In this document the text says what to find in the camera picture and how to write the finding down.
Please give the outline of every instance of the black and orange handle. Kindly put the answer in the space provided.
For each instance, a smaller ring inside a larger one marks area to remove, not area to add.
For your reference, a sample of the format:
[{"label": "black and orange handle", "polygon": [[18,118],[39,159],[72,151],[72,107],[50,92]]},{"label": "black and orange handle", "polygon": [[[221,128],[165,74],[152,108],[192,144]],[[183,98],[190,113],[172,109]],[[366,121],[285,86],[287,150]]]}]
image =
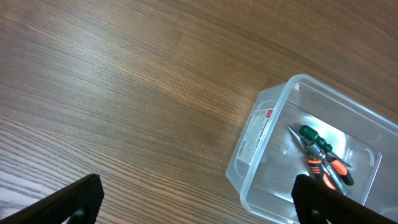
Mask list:
[{"label": "black and orange handle", "polygon": [[326,156],[326,160],[329,164],[334,168],[334,170],[340,175],[341,179],[344,181],[346,185],[354,185],[354,179],[351,174],[348,172],[347,167],[344,166],[338,159],[334,158],[330,154]]},{"label": "black and orange handle", "polygon": [[330,181],[329,175],[323,170],[321,160],[308,160],[308,164],[315,176],[315,178],[326,184],[329,188],[336,190],[336,187]]}]

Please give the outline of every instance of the transparent box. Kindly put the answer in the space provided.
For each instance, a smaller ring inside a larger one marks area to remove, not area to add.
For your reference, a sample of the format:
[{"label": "transparent box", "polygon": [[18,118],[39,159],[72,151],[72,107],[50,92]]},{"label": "transparent box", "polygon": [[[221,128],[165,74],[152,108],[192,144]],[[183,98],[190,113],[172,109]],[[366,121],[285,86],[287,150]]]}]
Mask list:
[{"label": "transparent box", "polygon": [[242,131],[226,175],[247,211],[298,223],[290,194],[296,175],[311,172],[287,129],[295,123],[315,128],[352,166],[347,197],[398,222],[398,126],[308,75],[262,91]]}]

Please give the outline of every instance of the pliers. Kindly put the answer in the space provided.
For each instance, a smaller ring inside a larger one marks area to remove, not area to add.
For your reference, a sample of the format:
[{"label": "pliers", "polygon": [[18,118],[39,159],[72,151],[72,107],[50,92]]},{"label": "pliers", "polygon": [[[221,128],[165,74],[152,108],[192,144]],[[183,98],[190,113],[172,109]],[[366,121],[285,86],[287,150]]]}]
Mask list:
[{"label": "pliers", "polygon": [[317,143],[301,136],[292,127],[288,126],[288,129],[302,150],[313,157],[308,160],[308,164],[315,178],[343,195],[350,194],[351,192],[344,187],[341,180],[343,179],[346,185],[354,185],[354,180],[344,164],[332,155],[326,154]]}]

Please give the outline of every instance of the wooden table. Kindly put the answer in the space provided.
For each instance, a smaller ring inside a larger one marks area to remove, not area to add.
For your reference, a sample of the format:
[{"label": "wooden table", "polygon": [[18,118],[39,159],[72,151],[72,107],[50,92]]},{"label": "wooden table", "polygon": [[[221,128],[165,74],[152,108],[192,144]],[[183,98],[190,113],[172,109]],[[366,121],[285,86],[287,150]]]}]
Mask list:
[{"label": "wooden table", "polygon": [[398,122],[395,0],[0,2],[0,218],[90,173],[98,223],[262,223],[225,171],[306,73]]}]

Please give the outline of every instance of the brown wooden surface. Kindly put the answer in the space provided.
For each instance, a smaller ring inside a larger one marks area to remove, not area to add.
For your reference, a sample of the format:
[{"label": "brown wooden surface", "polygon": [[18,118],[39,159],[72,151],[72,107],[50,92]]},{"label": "brown wooden surface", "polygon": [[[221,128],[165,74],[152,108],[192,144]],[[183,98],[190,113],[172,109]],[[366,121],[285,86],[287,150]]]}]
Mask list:
[{"label": "brown wooden surface", "polygon": [[0,218],[89,173],[98,223],[262,223],[225,171],[307,73],[398,121],[395,0],[0,2]]}]

